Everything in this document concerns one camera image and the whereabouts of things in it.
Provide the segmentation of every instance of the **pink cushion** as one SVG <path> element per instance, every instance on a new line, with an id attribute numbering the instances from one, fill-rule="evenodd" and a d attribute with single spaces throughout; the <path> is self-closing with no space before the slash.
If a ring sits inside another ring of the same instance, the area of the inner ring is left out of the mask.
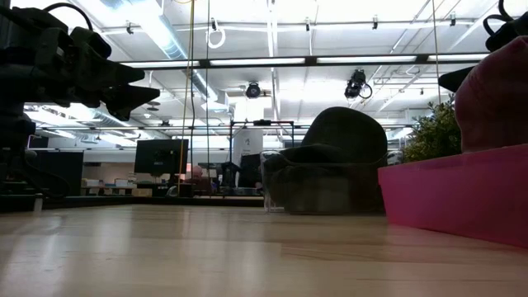
<path id="1" fill-rule="evenodd" d="M 528 36 L 490 54 L 462 82 L 455 114 L 462 151 L 528 144 Z"/>

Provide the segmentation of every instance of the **green plant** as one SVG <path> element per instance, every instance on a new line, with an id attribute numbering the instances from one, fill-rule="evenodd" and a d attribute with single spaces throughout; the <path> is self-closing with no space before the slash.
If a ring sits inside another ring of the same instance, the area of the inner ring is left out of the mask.
<path id="1" fill-rule="evenodd" d="M 411 143 L 403 149 L 404 162 L 441 158 L 462 153 L 460 128 L 453 103 L 429 104 L 431 116 L 422 116 L 412 128 Z"/>

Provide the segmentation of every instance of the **yellow cable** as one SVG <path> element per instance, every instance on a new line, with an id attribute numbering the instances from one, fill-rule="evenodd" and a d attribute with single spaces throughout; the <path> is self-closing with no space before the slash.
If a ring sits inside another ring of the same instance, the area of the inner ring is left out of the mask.
<path id="1" fill-rule="evenodd" d="M 183 123 L 181 128 L 181 144 L 180 144 L 180 171 L 178 173 L 178 197 L 180 196 L 180 175 L 182 174 L 182 163 L 183 163 L 183 140 L 185 136 L 185 117 L 186 117 L 186 111 L 187 111 L 187 94 L 189 91 L 189 80 L 190 80 L 190 71 L 191 68 L 191 55 L 189 54 L 191 52 L 191 45 L 194 42 L 194 27 L 195 27 L 195 3 L 192 1 L 191 4 L 191 24 L 190 24 L 190 35 L 189 35 L 189 50 L 187 51 L 187 68 L 186 68 L 186 82 L 185 82 L 185 101 L 183 102 Z"/>

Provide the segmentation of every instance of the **wooden floor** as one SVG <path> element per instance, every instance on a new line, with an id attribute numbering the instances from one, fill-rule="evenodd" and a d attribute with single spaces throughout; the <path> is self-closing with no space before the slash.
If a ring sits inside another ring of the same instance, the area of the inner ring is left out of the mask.
<path id="1" fill-rule="evenodd" d="M 0 215 L 0 296 L 528 296 L 528 252 L 380 217 L 126 205 Z"/>

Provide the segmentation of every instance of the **pink planter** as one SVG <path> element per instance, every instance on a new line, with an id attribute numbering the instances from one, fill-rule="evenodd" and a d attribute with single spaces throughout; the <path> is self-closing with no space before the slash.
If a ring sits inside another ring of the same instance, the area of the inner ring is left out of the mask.
<path id="1" fill-rule="evenodd" d="M 528 144 L 379 169 L 391 224 L 528 248 Z"/>

